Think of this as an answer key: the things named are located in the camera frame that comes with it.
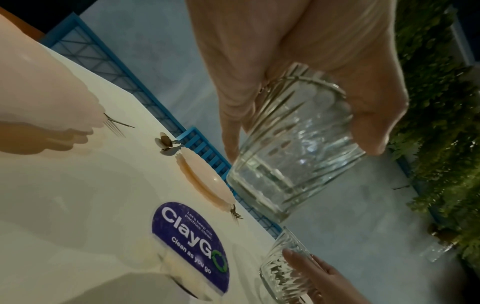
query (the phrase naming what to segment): floor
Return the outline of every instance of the floor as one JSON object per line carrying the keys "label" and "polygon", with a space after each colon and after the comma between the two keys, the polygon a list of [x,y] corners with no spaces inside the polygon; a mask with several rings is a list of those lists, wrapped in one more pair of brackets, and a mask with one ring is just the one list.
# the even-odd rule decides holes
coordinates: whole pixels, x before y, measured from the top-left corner
{"label": "floor", "polygon": [[[183,1],[98,0],[81,18],[186,128],[223,151],[218,105]],[[366,158],[313,197],[286,225],[373,303],[460,303],[465,275],[450,254],[420,256],[433,241],[428,216],[386,153]]]}

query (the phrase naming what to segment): empty glass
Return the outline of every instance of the empty glass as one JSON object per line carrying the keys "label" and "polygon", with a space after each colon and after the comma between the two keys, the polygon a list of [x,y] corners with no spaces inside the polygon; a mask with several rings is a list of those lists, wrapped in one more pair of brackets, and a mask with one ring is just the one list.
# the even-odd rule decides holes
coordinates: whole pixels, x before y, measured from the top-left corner
{"label": "empty glass", "polygon": [[312,289],[313,285],[310,280],[288,265],[282,255],[282,250],[285,248],[308,257],[312,263],[320,266],[302,243],[288,229],[283,228],[260,266],[260,277],[265,288],[278,303],[294,303],[296,299]]}
{"label": "empty glass", "polygon": [[276,222],[355,165],[364,151],[352,140],[343,91],[296,65],[273,81],[227,181]]}

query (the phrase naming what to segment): fingernail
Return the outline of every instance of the fingernail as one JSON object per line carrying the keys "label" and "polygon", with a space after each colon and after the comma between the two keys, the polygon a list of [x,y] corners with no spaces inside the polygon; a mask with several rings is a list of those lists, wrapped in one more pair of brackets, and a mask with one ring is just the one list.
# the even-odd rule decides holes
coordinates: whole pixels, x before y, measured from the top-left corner
{"label": "fingernail", "polygon": [[282,253],[285,258],[290,258],[294,254],[294,252],[291,251],[290,249],[284,249]]}

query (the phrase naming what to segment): hand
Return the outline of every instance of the hand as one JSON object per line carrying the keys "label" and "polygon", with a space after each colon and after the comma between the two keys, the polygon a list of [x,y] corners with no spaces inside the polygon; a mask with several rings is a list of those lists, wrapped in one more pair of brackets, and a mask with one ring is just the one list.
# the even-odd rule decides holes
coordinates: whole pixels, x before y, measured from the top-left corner
{"label": "hand", "polygon": [[308,293],[314,304],[370,304],[338,270],[318,257],[312,255],[321,268],[289,249],[283,250],[283,256],[293,269],[308,277],[315,286],[316,289]]}
{"label": "hand", "polygon": [[216,86],[230,161],[262,85],[294,62],[330,74],[347,94],[353,139],[381,154],[408,97],[394,42],[396,0],[186,0]]}

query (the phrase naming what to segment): gray floor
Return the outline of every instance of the gray floor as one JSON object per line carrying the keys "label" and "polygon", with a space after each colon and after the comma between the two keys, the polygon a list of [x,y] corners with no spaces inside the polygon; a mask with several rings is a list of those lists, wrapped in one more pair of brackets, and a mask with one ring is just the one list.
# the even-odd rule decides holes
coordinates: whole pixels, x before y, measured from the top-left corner
{"label": "gray floor", "polygon": [[[223,151],[215,90],[181,0],[98,0],[81,18],[185,126]],[[428,216],[389,154],[367,158],[294,214],[287,226],[373,303],[460,303],[454,255],[430,263]]]}

